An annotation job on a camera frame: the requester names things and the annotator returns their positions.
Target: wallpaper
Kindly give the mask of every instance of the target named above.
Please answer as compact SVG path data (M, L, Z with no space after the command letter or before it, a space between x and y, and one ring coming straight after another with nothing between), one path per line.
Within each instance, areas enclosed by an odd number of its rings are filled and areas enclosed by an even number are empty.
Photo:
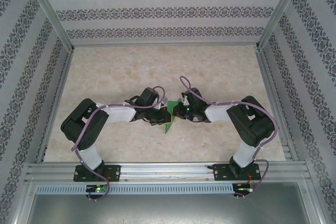
M6 223L24 165L36 161L68 54L37 0L0 0L0 30L0 223Z
M75 46L256 43L279 0L50 0Z
M267 63L292 140L306 160L328 223L336 222L335 0L291 0Z

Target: green paper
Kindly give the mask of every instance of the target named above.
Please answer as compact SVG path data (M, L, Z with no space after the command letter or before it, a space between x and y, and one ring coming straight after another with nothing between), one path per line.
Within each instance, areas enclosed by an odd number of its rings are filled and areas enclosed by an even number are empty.
M173 113L173 108L179 103L182 102L181 98L179 98L177 101L168 101L167 103L167 111L170 113L170 115ZM170 126L172 126L172 123L174 122L175 116L172 115L172 122L166 124L166 131L164 134L167 133L169 130Z

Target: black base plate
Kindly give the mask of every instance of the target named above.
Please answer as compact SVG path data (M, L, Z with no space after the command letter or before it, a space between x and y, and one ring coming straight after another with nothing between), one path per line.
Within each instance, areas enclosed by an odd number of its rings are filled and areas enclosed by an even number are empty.
M105 165L102 176L107 178L110 182L118 182L120 178L120 168L120 165ZM84 166L77 165L74 182L104 182L104 180L88 171Z
M212 168L214 170L214 177L215 181L234 181L234 180L246 180L248 181L248 174L250 173L252 180L260 180L260 170L258 164L251 164L249 169L246 170L243 174L241 174L238 178L235 177L235 175L232 174L229 168L229 164L215 164L212 165Z

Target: metal bracket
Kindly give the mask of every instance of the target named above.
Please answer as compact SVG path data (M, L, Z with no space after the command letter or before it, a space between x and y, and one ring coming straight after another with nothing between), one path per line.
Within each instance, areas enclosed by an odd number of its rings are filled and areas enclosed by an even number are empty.
M258 164L251 164L250 168L242 173L238 178L230 171L229 164L214 164L208 166L209 169L214 170L215 181L235 181L235 180L249 180L248 174L252 180L260 180L260 170Z
M101 175L108 179L109 182L119 182L120 165L104 165ZM104 182L84 166L77 165L74 174L74 182Z

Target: marble floor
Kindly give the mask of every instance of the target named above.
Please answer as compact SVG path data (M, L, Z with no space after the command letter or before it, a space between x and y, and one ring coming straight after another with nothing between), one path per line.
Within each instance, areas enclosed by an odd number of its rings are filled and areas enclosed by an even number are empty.
M169 100L177 100L185 91L180 75L188 77L208 100L224 102L253 95L270 111L253 46L76 48L45 161L78 160L60 125L83 99L118 103L140 95L146 87L161 85ZM192 123L176 118L164 132L164 125L143 121L108 124L96 146L105 162L224 162L241 142L231 122ZM279 137L257 157L284 161Z

